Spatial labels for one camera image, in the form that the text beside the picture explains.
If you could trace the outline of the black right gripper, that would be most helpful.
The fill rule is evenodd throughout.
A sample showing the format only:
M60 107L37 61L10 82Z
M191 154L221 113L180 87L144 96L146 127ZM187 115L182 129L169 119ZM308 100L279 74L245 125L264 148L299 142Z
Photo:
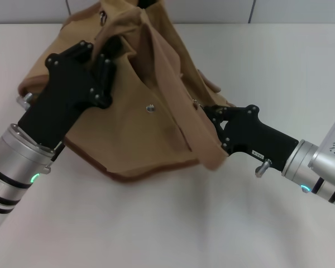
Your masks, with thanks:
M203 111L212 121L221 148L228 154L244 152L262 162L271 161L271 168L282 171L299 141L259 120L259 107L205 106Z

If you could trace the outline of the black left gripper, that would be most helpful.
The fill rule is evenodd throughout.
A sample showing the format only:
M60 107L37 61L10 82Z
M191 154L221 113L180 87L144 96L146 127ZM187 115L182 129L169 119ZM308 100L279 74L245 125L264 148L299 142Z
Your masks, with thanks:
M99 54L87 69L92 51L93 44L82 40L47 59L49 81L18 122L37 144L54 149L86 109L112 104L115 63Z

